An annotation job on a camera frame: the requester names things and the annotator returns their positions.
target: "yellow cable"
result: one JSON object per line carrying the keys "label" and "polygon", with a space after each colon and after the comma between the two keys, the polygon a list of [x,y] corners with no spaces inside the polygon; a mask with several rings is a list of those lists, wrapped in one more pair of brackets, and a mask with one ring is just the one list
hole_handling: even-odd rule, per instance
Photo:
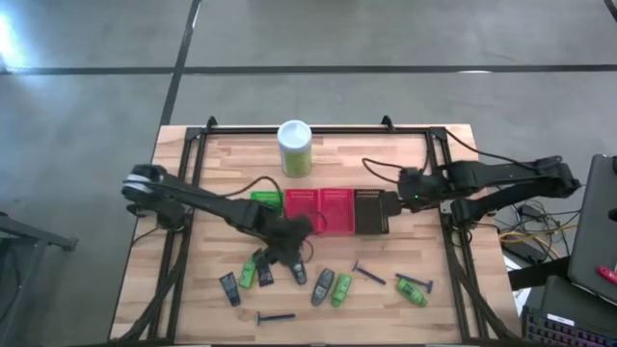
{"label": "yellow cable", "polygon": [[522,232],[516,232],[516,231],[506,232],[506,233],[504,233],[502,235],[507,236],[506,234],[520,235],[520,236],[524,236],[524,238],[520,238],[520,239],[517,239],[517,240],[501,240],[501,239],[499,239],[499,241],[501,241],[501,243],[518,243],[518,242],[522,242],[522,241],[524,241],[526,239],[532,238],[532,239],[540,242],[544,246],[546,246],[549,249],[550,252],[555,254],[555,256],[557,258],[561,257],[561,255],[556,250],[554,250],[545,240],[543,240],[543,239],[541,239],[539,237],[536,237],[536,236],[533,236],[533,235],[527,236],[527,235],[523,234]]}
{"label": "yellow cable", "polygon": [[[551,229],[551,230],[534,232],[531,235],[525,235],[525,234],[523,234],[521,232],[517,232],[517,231],[509,231],[509,232],[504,232],[504,233],[500,234],[499,235],[499,241],[501,241],[501,243],[521,243],[521,242],[523,242],[525,240],[536,238],[536,235],[550,234],[550,233],[554,233],[554,232],[559,231],[559,230],[565,231],[565,230],[569,230],[569,229],[572,229],[572,228],[575,228],[575,227],[577,227],[577,225],[558,227],[558,228]],[[506,240],[505,237],[506,236],[510,236],[510,235],[522,235],[523,237],[520,237],[520,238],[518,238],[516,240]]]}

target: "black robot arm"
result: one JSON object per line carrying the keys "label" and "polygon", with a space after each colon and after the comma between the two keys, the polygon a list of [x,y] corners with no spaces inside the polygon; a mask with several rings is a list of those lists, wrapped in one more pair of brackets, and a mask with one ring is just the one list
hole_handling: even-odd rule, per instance
{"label": "black robot arm", "polygon": [[300,247],[313,231],[305,216],[281,218],[265,203],[219,196],[182,181],[158,165],[135,166],[122,184],[122,194],[134,202],[127,206],[129,211],[153,211],[157,224],[167,230],[180,230],[187,223],[185,205],[219,216],[238,231],[263,240],[268,247],[260,255],[270,263],[297,263]]}
{"label": "black robot arm", "polygon": [[[496,186],[508,187],[477,200],[468,199],[483,188]],[[550,157],[501,165],[456,161],[439,166],[431,174],[405,168],[399,173],[397,188],[402,207],[412,212],[436,208],[441,202],[452,200],[452,223],[462,227],[523,200],[567,198],[580,188],[580,183],[559,157]]]}

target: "wooden table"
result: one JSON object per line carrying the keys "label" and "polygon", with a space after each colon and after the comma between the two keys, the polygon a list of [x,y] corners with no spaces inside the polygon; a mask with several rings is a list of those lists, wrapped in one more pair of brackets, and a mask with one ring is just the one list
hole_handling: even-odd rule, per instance
{"label": "wooden table", "polygon": [[[469,125],[448,125],[461,140],[474,146]],[[154,158],[172,174],[178,170],[185,126],[161,128]],[[361,158],[404,166],[421,167],[425,140],[415,135],[323,135],[313,137],[313,170],[309,177],[287,178],[282,174],[276,136],[208,136],[201,187],[224,193],[242,188],[260,175],[274,177],[284,188],[381,188],[395,190],[362,167]],[[449,139],[453,160],[477,160],[477,155]],[[396,178],[396,170],[376,168]],[[255,190],[272,190],[261,182]],[[150,230],[154,219],[143,219],[136,236]],[[189,251],[182,305],[178,319],[178,343],[425,343],[460,340],[451,285],[443,250],[437,210],[405,212],[389,219],[390,234],[366,237],[316,237],[314,257],[307,264],[308,283],[299,286],[288,269],[272,266],[275,284],[240,288],[242,305],[231,307],[219,277],[233,271],[239,279],[242,264],[260,242],[229,227],[220,218],[196,214]],[[131,251],[121,291],[112,337],[123,334],[151,299],[158,276],[164,233],[142,239]],[[506,326],[520,331],[519,320],[495,230],[479,227],[471,243],[480,289]],[[387,280],[380,285],[359,273],[351,273],[359,259],[363,267]],[[353,275],[346,301],[339,308],[330,297],[320,307],[310,304],[310,293],[324,267]],[[426,295],[427,307],[415,307],[395,290],[394,273],[435,282]],[[475,324],[466,296],[472,335]],[[255,324],[255,312],[294,312],[293,321]],[[167,326],[163,312],[161,334]]]}

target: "gray floor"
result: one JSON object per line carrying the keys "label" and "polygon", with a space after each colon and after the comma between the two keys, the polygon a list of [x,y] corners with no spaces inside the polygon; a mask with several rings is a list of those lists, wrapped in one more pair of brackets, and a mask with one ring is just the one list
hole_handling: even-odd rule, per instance
{"label": "gray floor", "polygon": [[[190,0],[0,0],[6,67],[172,67]],[[212,0],[187,66],[617,64],[602,0]],[[121,180],[147,162],[171,75],[0,76],[0,210],[80,238],[50,251],[25,340],[106,338],[135,220]],[[617,72],[182,77],[172,124],[471,123],[478,145],[561,154],[584,181],[614,154]],[[543,200],[548,210],[576,209]],[[512,222],[511,211],[499,218]],[[574,233],[568,239],[574,241]],[[559,245],[563,254],[563,244]]]}

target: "plastic basket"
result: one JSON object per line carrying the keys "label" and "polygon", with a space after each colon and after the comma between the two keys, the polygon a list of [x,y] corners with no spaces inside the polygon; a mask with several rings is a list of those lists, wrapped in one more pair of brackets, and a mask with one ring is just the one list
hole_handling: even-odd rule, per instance
{"label": "plastic basket", "polygon": [[284,208],[289,218],[305,215],[315,233],[320,233],[319,191],[316,189],[285,189]]}
{"label": "plastic basket", "polygon": [[356,189],[354,209],[356,234],[378,235],[389,233],[388,217],[383,213],[381,189]]}
{"label": "plastic basket", "polygon": [[355,232],[354,190],[319,190],[319,231],[323,234],[353,235]]}
{"label": "plastic basket", "polygon": [[251,199],[269,204],[277,210],[279,215],[282,213],[282,197],[276,191],[254,191],[251,192]]}

